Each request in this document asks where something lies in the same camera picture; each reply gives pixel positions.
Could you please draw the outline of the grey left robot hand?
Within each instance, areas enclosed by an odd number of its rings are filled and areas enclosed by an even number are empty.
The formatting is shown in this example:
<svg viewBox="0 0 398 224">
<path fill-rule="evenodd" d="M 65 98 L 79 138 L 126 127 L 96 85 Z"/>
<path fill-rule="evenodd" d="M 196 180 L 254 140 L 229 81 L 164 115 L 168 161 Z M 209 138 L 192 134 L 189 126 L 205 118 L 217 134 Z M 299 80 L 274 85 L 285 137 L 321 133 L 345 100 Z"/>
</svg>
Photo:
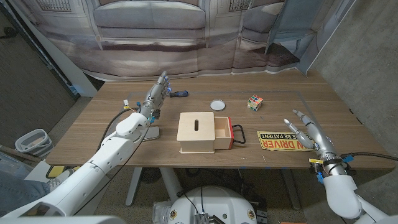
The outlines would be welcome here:
<svg viewBox="0 0 398 224">
<path fill-rule="evenodd" d="M 146 97 L 141 106 L 140 114 L 144 115 L 148 120 L 151 120 L 153 112 L 159 110 L 170 92 L 170 83 L 167 72 L 163 71 L 157 80 L 157 83 L 147 92 Z"/>
</svg>

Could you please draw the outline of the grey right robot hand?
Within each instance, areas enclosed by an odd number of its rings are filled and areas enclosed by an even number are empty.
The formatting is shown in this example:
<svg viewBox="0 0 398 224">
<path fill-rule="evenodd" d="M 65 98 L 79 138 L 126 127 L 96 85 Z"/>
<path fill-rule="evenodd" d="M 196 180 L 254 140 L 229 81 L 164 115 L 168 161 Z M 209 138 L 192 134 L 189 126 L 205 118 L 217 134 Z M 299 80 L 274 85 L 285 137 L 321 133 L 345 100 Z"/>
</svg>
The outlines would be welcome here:
<svg viewBox="0 0 398 224">
<path fill-rule="evenodd" d="M 343 160 L 339 158 L 330 138 L 310 117 L 296 109 L 292 110 L 307 128 L 307 134 L 299 130 L 289 120 L 284 119 L 285 125 L 296 135 L 299 142 L 308 149 L 314 149 L 323 161 L 323 173 L 326 176 L 346 175 Z"/>
</svg>

